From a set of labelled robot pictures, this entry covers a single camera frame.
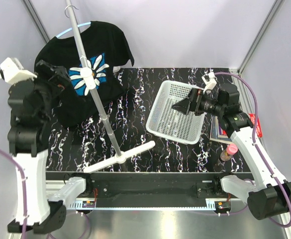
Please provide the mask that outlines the light blue clothes hanger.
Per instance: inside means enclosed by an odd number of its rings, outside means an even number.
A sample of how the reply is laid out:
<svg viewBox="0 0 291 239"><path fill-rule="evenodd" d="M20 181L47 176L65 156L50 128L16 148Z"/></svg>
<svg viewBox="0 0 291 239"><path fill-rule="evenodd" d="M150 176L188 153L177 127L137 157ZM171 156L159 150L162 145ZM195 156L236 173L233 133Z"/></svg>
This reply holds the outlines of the light blue clothes hanger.
<svg viewBox="0 0 291 239"><path fill-rule="evenodd" d="M81 28L82 28L82 27L86 27L86 26L90 26L90 25L91 25L91 22L90 22L90 21L89 21L89 22L85 22L85 23L78 24L78 25L77 25L78 32L79 32L79 33L82 33ZM64 36L65 34L68 34L68 33L72 32L72 31L73 31L73 28L70 27L70 28L68 28L68 29L66 29L66 30L64 30L64 31L62 31L61 33L57 34L55 37L56 37L56 38L61 38L61 37Z"/></svg>

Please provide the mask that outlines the black daisy print t-shirt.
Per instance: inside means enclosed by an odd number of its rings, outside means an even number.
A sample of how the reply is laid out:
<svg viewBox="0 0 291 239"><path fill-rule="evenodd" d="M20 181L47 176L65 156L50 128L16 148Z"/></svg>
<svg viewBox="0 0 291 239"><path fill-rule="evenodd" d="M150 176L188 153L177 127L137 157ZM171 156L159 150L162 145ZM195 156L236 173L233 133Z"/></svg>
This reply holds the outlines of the black daisy print t-shirt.
<svg viewBox="0 0 291 239"><path fill-rule="evenodd" d="M115 79L113 69L128 61L134 63L127 39L116 25L91 21L90 26L81 33L81 40L99 97L106 106L126 93L124 84ZM82 64L73 37L52 38L35 61L41 60L65 67L71 80L70 86L65 88L54 105L54 113L63 127L76 127L97 114L93 98L80 75Z"/></svg>

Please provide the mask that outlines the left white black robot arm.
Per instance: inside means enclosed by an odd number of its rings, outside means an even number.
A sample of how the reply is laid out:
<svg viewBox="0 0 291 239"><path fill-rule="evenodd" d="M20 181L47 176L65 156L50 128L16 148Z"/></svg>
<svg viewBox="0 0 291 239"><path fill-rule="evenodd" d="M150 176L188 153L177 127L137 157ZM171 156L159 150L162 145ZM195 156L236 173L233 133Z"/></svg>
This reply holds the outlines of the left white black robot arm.
<svg viewBox="0 0 291 239"><path fill-rule="evenodd" d="M10 233L32 230L44 235L60 229L70 204L79 195L88 197L94 190L85 178L71 177L54 195L46 195L52 104L70 89L71 83L64 67L45 61L40 61L39 66L43 76L24 69L16 58L7 58L2 66L4 79L10 84L9 151L21 175L16 216L7 226Z"/></svg>

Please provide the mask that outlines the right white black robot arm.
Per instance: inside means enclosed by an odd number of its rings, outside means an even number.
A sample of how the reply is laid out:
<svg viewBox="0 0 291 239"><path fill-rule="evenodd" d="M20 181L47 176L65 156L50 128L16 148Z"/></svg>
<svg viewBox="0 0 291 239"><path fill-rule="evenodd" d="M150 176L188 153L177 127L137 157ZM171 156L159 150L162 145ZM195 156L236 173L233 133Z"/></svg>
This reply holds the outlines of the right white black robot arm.
<svg viewBox="0 0 291 239"><path fill-rule="evenodd" d="M233 84L225 84L218 90L217 99L202 89L192 88L172 109L185 115L208 113L216 116L221 128L245 159L255 183L248 183L234 174L222 175L212 184L217 197L231 194L247 204L254 218L263 220L289 213L291 226L291 182L274 166L256 135L256 123L240 109L240 94Z"/></svg>

